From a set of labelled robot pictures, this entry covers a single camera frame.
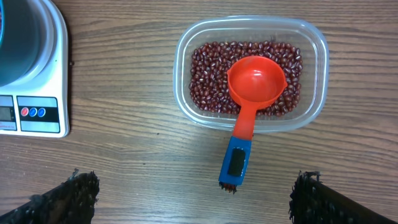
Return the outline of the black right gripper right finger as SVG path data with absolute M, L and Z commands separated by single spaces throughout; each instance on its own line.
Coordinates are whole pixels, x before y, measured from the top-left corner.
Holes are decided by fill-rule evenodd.
M 397 224 L 327 187 L 320 176 L 318 171 L 299 173 L 289 201 L 293 224 Z

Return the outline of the red adzuki beans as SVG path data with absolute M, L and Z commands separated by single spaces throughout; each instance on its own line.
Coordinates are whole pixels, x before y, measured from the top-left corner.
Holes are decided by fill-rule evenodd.
M 212 113 L 239 114 L 241 107 L 232 100 L 228 90 L 227 70 L 239 59 L 261 56 L 276 62 L 284 71 L 287 87 L 269 107 L 257 115 L 282 116 L 297 107 L 300 101 L 300 76 L 303 70 L 301 50 L 286 42 L 212 42 L 192 53 L 190 97 L 201 110 Z

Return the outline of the teal plastic bowl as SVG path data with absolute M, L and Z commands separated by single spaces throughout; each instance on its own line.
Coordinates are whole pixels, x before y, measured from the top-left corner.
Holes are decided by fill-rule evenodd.
M 40 44 L 39 21 L 26 0 L 1 0 L 1 86 L 31 68 Z

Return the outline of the clear plastic container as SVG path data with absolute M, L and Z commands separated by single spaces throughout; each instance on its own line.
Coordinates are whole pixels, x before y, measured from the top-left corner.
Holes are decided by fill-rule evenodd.
M 326 38 L 312 24 L 300 20 L 270 16 L 229 16 L 206 19 L 190 26 L 181 36 L 175 51 L 173 90 L 182 113 L 194 123 L 208 128 L 232 131 L 235 114 L 199 109 L 188 88 L 191 80 L 192 53 L 207 42 L 259 42 L 274 40 L 292 44 L 301 50 L 300 101 L 291 112 L 281 116 L 256 118 L 256 134 L 291 131 L 313 121 L 323 109 L 329 80 L 329 50 Z

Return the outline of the red scoop with blue handle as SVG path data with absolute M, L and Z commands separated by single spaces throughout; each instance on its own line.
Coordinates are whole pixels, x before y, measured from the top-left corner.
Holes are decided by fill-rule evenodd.
M 231 98 L 241 107 L 220 170 L 219 185 L 236 193 L 248 168 L 256 113 L 272 105 L 287 87 L 284 72 L 273 60 L 248 56 L 227 71 Z

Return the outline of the white digital kitchen scale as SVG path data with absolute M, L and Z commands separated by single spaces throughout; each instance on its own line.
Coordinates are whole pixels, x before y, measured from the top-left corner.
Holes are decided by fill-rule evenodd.
M 69 133 L 69 36 L 51 0 L 26 0 L 39 21 L 40 44 L 31 68 L 1 86 L 1 134 L 62 138 Z

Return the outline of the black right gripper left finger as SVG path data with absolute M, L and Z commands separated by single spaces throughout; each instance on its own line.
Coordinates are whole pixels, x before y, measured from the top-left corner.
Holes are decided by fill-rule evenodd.
M 90 224 L 95 215 L 100 180 L 94 172 L 73 174 L 58 187 L 1 215 L 4 224 Z

